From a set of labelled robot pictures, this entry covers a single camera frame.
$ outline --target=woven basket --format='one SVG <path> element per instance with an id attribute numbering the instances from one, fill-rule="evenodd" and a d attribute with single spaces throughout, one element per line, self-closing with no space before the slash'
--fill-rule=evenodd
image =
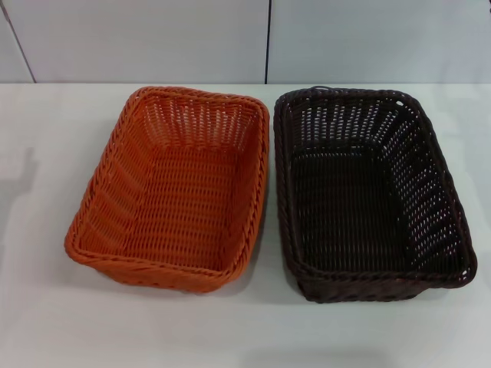
<path id="1" fill-rule="evenodd" d="M 396 301 L 472 281 L 466 216 L 430 120 L 392 90 L 313 87 L 275 106 L 278 216 L 310 301 Z"/>
<path id="2" fill-rule="evenodd" d="M 138 90 L 68 230 L 68 255 L 125 284 L 221 287 L 249 263 L 268 150 L 269 113 L 251 97 Z"/>

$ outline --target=wicker basket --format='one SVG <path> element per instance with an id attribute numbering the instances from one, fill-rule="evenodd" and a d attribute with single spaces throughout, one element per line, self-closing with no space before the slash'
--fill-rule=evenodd
<path id="1" fill-rule="evenodd" d="M 127 101 L 65 239 L 125 284 L 213 291 L 251 257 L 269 113 L 250 97 L 145 87 Z"/>
<path id="2" fill-rule="evenodd" d="M 419 103 L 313 87 L 275 106 L 278 216 L 310 301 L 395 301 L 472 281 L 463 208 Z"/>

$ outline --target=white wall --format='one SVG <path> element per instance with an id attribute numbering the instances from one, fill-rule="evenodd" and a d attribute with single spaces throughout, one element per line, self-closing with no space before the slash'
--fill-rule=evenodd
<path id="1" fill-rule="evenodd" d="M 0 83 L 32 82 L 10 25 L 0 10 Z"/>
<path id="2" fill-rule="evenodd" d="M 269 83 L 491 83 L 488 0 L 273 0 Z"/>
<path id="3" fill-rule="evenodd" d="M 37 81 L 264 83 L 268 0 L 4 0 Z"/>

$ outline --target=basket bottom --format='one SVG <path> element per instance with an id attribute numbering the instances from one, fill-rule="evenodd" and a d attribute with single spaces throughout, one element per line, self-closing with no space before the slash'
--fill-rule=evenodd
<path id="1" fill-rule="evenodd" d="M 163 151 L 154 160 L 124 255 L 220 271 L 236 162 L 233 153 Z"/>
<path id="2" fill-rule="evenodd" d="M 296 153 L 303 262 L 322 271 L 406 271 L 407 223 L 388 166 L 370 147 Z"/>

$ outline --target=table surface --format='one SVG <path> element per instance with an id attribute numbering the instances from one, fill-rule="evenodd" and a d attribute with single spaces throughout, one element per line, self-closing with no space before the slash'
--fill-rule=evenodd
<path id="1" fill-rule="evenodd" d="M 479 269 L 456 290 L 315 304 L 282 262 L 271 129 L 264 231 L 237 281 L 207 295 L 118 284 L 64 237 L 136 84 L 0 85 L 0 366 L 489 367 L 491 85 L 392 84 L 433 121 Z M 200 85 L 276 99 L 298 85 Z"/>

